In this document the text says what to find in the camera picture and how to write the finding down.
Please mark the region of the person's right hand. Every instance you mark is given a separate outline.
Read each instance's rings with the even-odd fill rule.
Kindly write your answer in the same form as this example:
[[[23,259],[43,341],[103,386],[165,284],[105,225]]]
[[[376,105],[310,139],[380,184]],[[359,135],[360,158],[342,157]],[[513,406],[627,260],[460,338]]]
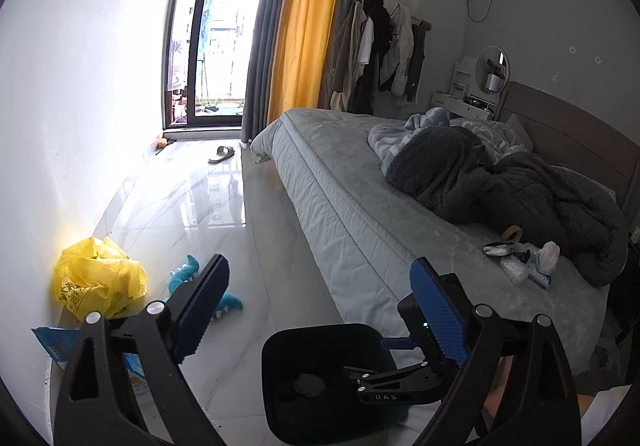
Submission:
[[[495,418],[499,409],[504,390],[506,389],[506,382],[508,382],[509,379],[512,360],[512,356],[501,358],[496,371],[495,379],[492,381],[491,389],[486,396],[483,410],[491,419]]]

